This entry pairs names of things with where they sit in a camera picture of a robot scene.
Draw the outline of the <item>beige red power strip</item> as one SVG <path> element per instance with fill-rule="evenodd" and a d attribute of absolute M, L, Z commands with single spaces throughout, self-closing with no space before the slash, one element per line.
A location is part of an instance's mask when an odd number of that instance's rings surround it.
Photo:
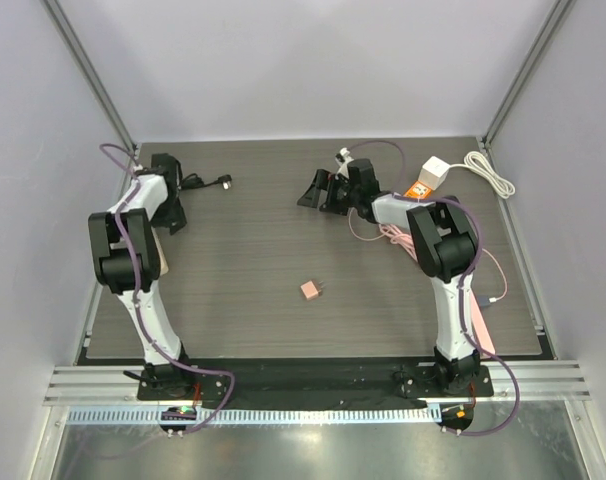
<path fill-rule="evenodd" d="M 157 231 L 155 229 L 152 230 L 153 236 L 154 236 L 154 240 L 155 240 L 155 245 L 157 248 L 157 252 L 158 252 L 158 256 L 159 256 L 159 261 L 160 261 L 160 275 L 166 275 L 169 272 L 169 266 L 167 263 L 167 259 L 166 256 L 164 254 L 164 250 L 162 248 L 161 245 L 161 241 L 159 239 L 159 236 L 157 234 Z"/>

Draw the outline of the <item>orange power adapter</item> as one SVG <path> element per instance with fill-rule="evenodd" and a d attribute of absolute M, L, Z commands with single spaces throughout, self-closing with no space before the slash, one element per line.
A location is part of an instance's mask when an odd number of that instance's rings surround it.
<path fill-rule="evenodd" d="M 423 200 L 428 198 L 431 193 L 432 190 L 427 185 L 420 181 L 416 181 L 405 191 L 403 196 L 411 199 Z"/>

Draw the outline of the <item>white cube socket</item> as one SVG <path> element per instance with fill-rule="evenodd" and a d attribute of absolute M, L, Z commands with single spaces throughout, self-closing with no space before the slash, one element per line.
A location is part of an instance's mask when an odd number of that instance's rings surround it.
<path fill-rule="evenodd" d="M 419 173 L 418 181 L 434 191 L 445 181 L 451 165 L 437 156 L 431 156 L 424 162 Z"/>

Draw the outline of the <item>pink plug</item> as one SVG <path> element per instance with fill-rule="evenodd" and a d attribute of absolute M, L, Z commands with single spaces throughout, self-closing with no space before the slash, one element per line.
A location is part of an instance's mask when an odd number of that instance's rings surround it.
<path fill-rule="evenodd" d="M 312 301 L 322 296 L 323 284 L 315 280 L 309 280 L 300 285 L 300 291 L 306 301 Z"/>

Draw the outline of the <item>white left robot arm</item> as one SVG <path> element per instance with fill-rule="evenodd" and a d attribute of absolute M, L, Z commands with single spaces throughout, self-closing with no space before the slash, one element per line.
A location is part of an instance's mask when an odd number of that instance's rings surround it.
<path fill-rule="evenodd" d="M 117 204 L 88 218 L 94 271 L 128 311 L 143 345 L 143 371 L 125 373 L 139 382 L 138 397 L 181 400 L 193 392 L 195 375 L 177 365 L 187 355 L 160 295 L 164 260 L 155 230 L 175 234 L 187 223 L 179 199 L 182 167 L 167 153 L 154 154 L 150 167 L 129 175 L 130 187 Z"/>

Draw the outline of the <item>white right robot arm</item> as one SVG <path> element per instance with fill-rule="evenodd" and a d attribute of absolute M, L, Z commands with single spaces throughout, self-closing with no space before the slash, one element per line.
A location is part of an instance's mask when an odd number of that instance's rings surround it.
<path fill-rule="evenodd" d="M 449 396 L 467 390 L 480 374 L 480 348 L 471 335 L 471 282 L 481 246 L 470 212 L 454 197 L 420 200 L 383 191 L 365 158 L 346 161 L 336 173 L 317 170 L 297 204 L 336 215 L 355 211 L 369 223 L 410 233 L 436 304 L 435 386 Z"/>

